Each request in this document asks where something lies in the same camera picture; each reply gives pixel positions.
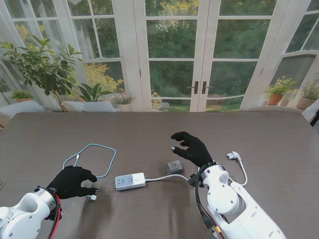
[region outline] door handle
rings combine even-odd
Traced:
[[[197,95],[198,81],[195,81],[195,86],[187,86],[187,88],[194,88],[194,94]]]
[[[205,94],[206,88],[214,88],[213,86],[206,86],[207,81],[203,82],[203,89],[201,91],[202,94]]]

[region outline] dark wood tabletop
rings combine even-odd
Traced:
[[[169,174],[180,159],[170,136],[187,131],[200,138],[212,157],[239,183],[244,176],[226,154],[240,153],[248,174],[247,191],[287,238],[318,238],[319,135],[302,115],[289,112],[241,113],[21,113],[0,132],[0,206],[14,206],[36,186],[47,186],[63,162],[90,143],[118,151],[110,174],[95,183],[96,202],[62,201],[59,239],[211,239],[201,220],[194,188],[183,179],[149,182],[118,192],[116,176],[143,172]],[[79,166],[103,175],[111,150],[90,147]],[[187,160],[183,175],[196,167]],[[206,189],[200,189],[206,202]],[[39,239],[51,222],[45,221]]]

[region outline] white charging cable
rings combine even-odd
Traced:
[[[244,165],[243,165],[243,163],[241,161],[241,157],[240,157],[239,153],[232,151],[231,153],[227,154],[227,157],[229,159],[231,159],[231,160],[238,159],[240,167],[243,170],[243,173],[244,173],[244,176],[245,176],[245,182],[243,184],[240,184],[240,185],[243,186],[243,187],[246,186],[246,184],[248,183],[248,177],[247,177],[247,174],[246,174]],[[234,182],[234,180],[231,177],[228,177],[228,178],[229,178],[230,181]]]
[[[170,178],[170,177],[180,177],[180,178],[183,178],[186,181],[188,181],[188,178],[186,178],[185,176],[180,175],[180,174],[172,174],[172,175],[164,176],[164,177],[161,177],[161,178],[149,178],[149,179],[146,179],[146,181],[147,182],[160,181],[160,180],[163,180],[163,179],[166,179],[166,178]]]

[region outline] french door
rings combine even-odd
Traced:
[[[289,0],[134,0],[144,108],[218,112],[254,91]]]

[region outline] white power strip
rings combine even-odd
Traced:
[[[142,188],[145,184],[144,173],[134,173],[116,177],[114,187],[118,191],[123,191],[132,188]]]

